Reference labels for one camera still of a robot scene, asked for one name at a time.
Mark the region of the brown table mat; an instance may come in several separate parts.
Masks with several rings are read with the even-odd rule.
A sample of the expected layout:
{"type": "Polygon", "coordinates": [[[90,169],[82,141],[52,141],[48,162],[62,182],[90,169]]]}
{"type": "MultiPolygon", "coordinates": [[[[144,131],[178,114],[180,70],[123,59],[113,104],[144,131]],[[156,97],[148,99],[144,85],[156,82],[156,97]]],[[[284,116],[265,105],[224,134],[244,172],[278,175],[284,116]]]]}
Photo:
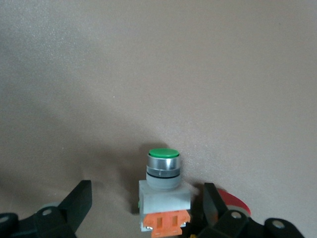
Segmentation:
{"type": "Polygon", "coordinates": [[[317,0],[0,0],[0,213],[83,179],[79,238],[148,238],[147,152],[317,238],[317,0]]]}

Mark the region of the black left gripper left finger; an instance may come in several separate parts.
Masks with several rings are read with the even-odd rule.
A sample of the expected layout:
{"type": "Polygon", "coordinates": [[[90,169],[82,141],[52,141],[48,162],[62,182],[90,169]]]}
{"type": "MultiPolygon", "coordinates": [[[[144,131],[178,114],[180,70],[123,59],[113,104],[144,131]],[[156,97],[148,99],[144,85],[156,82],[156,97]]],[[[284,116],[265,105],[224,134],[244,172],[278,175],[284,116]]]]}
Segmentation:
{"type": "Polygon", "coordinates": [[[92,182],[82,180],[58,205],[45,205],[28,218],[0,213],[0,238],[77,238],[91,207],[92,182]]]}

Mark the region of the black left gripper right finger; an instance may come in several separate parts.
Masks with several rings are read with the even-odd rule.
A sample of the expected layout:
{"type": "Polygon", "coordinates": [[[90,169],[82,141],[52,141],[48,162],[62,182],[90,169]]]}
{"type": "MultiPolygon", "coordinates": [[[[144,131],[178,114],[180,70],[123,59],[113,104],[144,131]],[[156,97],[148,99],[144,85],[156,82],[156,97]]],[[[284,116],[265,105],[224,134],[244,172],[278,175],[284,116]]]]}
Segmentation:
{"type": "Polygon", "coordinates": [[[204,184],[205,227],[198,238],[305,238],[295,225],[268,218],[261,225],[237,209],[229,209],[213,183],[204,184]]]}

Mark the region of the red push button switch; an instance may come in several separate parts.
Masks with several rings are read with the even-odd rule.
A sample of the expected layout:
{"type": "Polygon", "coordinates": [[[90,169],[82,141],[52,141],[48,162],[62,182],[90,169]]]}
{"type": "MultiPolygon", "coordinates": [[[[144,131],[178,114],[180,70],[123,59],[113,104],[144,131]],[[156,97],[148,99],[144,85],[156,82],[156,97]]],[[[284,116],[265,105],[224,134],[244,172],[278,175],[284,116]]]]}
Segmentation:
{"type": "Polygon", "coordinates": [[[229,210],[240,211],[247,217],[250,217],[252,215],[251,209],[244,201],[224,189],[218,188],[217,191],[229,210]]]}

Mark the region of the white orange switch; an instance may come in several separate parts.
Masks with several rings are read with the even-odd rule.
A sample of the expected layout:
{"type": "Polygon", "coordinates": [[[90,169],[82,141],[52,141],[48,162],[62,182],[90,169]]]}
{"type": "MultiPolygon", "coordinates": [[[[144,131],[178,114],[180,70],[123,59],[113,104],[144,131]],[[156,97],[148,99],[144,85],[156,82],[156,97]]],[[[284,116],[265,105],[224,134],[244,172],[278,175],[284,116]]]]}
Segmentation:
{"type": "Polygon", "coordinates": [[[190,222],[191,192],[182,184],[181,156],[175,149],[148,152],[146,179],[139,181],[140,230],[151,238],[180,236],[190,222]]]}

